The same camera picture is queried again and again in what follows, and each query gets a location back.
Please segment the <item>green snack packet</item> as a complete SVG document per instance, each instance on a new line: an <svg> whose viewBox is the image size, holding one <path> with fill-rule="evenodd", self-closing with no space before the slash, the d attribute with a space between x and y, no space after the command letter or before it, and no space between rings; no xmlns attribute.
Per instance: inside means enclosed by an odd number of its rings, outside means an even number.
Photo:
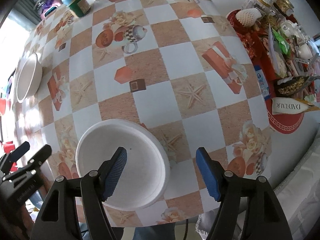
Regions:
<svg viewBox="0 0 320 240"><path fill-rule="evenodd" d="M274 38L276 39L276 41L278 42L278 46L281 50L281 52L284 54L284 55L290 55L291 53L291 48L290 48L290 45L289 43L285 40L284 37L282 37L280 35L280 33L278 33L275 29L272 29L272 33L273 33L273 36Z"/></svg>

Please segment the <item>white teapot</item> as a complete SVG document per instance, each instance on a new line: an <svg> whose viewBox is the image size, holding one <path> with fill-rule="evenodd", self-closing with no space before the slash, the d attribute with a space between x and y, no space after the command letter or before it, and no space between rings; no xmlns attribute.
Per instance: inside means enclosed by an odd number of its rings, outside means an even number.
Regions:
<svg viewBox="0 0 320 240"><path fill-rule="evenodd" d="M295 36L297 39L305 40L305 37L297 23L293 23L290 20L285 20L279 25L280 32L284 35L285 38L290 38Z"/></svg>

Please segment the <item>white Dadtalk packet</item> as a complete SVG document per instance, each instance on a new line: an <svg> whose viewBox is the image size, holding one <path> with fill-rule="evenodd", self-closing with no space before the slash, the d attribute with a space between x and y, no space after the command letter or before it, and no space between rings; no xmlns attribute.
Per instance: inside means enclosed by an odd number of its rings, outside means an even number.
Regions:
<svg viewBox="0 0 320 240"><path fill-rule="evenodd" d="M312 103L293 98L272 98L272 114L295 115L305 112L319 111L319 107Z"/></svg>

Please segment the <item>bag of nuts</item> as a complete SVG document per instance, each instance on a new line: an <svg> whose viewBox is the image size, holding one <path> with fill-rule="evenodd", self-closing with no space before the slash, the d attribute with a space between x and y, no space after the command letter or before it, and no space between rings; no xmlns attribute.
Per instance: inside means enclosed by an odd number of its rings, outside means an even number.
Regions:
<svg viewBox="0 0 320 240"><path fill-rule="evenodd" d="M281 96L292 96L308 87L313 81L319 79L319 76L291 76L274 83L276 94Z"/></svg>

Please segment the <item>blue white tissue pack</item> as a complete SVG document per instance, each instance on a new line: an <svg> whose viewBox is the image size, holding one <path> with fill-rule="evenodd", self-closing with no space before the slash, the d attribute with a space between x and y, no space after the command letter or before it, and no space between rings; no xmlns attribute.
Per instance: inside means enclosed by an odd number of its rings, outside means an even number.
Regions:
<svg viewBox="0 0 320 240"><path fill-rule="evenodd" d="M268 100L270 97L271 97L271 94L270 94L270 89L269 89L269 86L268 86L268 83L267 83L267 79L264 75L264 72L263 70L261 69L261 67L259 65L254 65L254 69L255 69L255 73L256 73L256 76L257 76L257 80L258 80L258 83L259 83L259 87L260 87L260 90L261 90L261 93L264 97L264 100Z"/></svg>

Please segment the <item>white foam fruit net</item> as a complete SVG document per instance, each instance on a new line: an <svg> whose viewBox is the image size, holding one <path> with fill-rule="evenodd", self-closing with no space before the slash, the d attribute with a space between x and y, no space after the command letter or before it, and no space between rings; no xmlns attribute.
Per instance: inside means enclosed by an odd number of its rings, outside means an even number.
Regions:
<svg viewBox="0 0 320 240"><path fill-rule="evenodd" d="M252 27L262 17L257 8L242 9L236 13L235 18L246 28Z"/></svg>

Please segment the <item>white paper bowl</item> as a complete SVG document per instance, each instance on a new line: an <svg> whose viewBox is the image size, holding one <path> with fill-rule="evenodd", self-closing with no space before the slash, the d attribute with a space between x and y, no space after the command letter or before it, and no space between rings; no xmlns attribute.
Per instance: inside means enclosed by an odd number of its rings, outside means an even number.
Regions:
<svg viewBox="0 0 320 240"><path fill-rule="evenodd" d="M37 54L31 54L24 63L17 79L16 96L19 103L35 95L42 80L42 73L42 66Z"/></svg>
<svg viewBox="0 0 320 240"><path fill-rule="evenodd" d="M167 187L167 154L146 128L123 119L91 126L81 137L75 154L80 176L103 163L113 167L101 178L104 203L121 211L136 211L159 200Z"/></svg>

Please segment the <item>green lidded jar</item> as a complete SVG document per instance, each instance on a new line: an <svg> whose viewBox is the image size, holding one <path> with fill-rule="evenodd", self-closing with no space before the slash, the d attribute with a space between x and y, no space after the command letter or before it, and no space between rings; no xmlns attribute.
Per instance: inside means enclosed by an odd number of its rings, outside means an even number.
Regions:
<svg viewBox="0 0 320 240"><path fill-rule="evenodd" d="M69 8L71 13L77 17L84 17L90 10L87 0L61 0L61 2Z"/></svg>

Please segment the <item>red round tray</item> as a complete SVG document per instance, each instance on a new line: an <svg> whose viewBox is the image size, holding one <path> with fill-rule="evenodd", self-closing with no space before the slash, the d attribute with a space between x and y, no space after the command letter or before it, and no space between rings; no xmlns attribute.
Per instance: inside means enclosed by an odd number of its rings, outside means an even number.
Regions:
<svg viewBox="0 0 320 240"><path fill-rule="evenodd" d="M259 65L267 79L271 97L265 103L270 125L280 133L293 133L300 126L306 112L295 115L273 115L272 98L300 99L315 105L319 102L319 79L292 96L276 94L274 83L291 76L319 76L319 68L315 65L319 53L310 54L307 60L303 59L301 57L302 47L297 44L297 38L293 37L291 40L285 38L290 45L291 53L288 56L284 55L272 33L276 20L267 21L266 16L262 15L252 27L246 28L235 18L236 13L240 10L231 11L227 15L227 20L242 41L253 65Z"/></svg>

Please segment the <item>blue jeans leg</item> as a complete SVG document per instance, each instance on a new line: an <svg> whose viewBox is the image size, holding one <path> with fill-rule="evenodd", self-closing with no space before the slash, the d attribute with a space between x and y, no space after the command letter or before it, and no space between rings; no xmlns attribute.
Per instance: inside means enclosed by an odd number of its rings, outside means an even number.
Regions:
<svg viewBox="0 0 320 240"><path fill-rule="evenodd" d="M135 228L133 240L175 240L175 223Z"/></svg>

